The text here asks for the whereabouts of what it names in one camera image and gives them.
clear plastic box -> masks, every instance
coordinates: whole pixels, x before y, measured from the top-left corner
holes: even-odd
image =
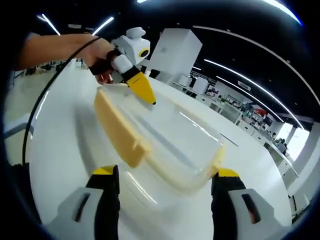
[[[201,119],[157,91],[156,104],[151,105],[125,84],[99,89],[151,147],[137,167],[130,167],[99,125],[105,150],[114,156],[108,160],[119,166],[120,181],[141,204],[154,209],[171,206],[196,193],[218,172],[225,153],[222,137]]]

wire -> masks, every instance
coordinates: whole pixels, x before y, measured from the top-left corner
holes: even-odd
[[[93,44],[95,41],[101,39],[102,37],[105,36],[100,36],[97,37],[89,42],[87,42],[85,45],[83,45],[82,47],[80,47],[77,51],[75,51],[67,60],[66,62],[62,65],[62,67],[53,75],[53,77],[50,79],[50,81],[47,83],[47,85],[43,88],[42,92],[40,93],[39,97],[37,98],[32,111],[30,113],[30,117],[28,119],[28,122],[26,124],[25,127],[25,132],[24,132],[24,137],[23,137],[23,145],[22,145],[22,165],[25,166],[26,165],[26,149],[27,149],[27,141],[28,141],[28,133],[31,127],[31,122],[34,118],[34,115],[37,111],[37,108],[42,100],[42,98],[44,97],[44,95],[46,94],[46,92],[48,91],[48,89],[50,88],[50,86],[54,83],[54,81],[56,80],[56,78],[59,76],[59,74],[65,69],[65,67],[70,63],[70,61],[75,58],[78,53],[80,53],[83,49],[85,49],[87,46]]]

window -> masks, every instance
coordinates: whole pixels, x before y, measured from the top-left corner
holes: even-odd
[[[304,148],[306,141],[309,137],[310,132],[303,130],[302,128],[297,128],[291,138],[287,148],[287,152],[293,161],[297,159],[302,149]]]
[[[276,138],[286,140],[292,128],[291,124],[285,122]]]

floor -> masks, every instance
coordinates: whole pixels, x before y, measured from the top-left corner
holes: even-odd
[[[14,86],[10,89],[5,101],[5,126],[31,112],[42,89],[54,73],[55,71],[50,71],[39,75],[19,76],[14,80]],[[24,134],[25,132],[21,131],[5,140],[8,161],[11,165],[22,163]],[[31,138],[29,134],[27,151]]]

human hand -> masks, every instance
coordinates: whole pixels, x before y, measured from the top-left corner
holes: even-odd
[[[97,37],[92,36],[90,34],[86,34],[84,38],[85,42],[83,44],[88,43],[95,38]],[[113,46],[107,40],[100,38],[99,40],[93,42],[92,44],[87,46],[85,49],[83,49],[79,54],[79,57],[83,59],[83,61],[88,67],[91,67],[99,59],[106,59],[107,54],[113,49],[114,49]],[[108,70],[100,75],[96,75],[95,79],[101,85],[109,84],[112,82],[110,78],[111,73],[112,73],[112,70]]]

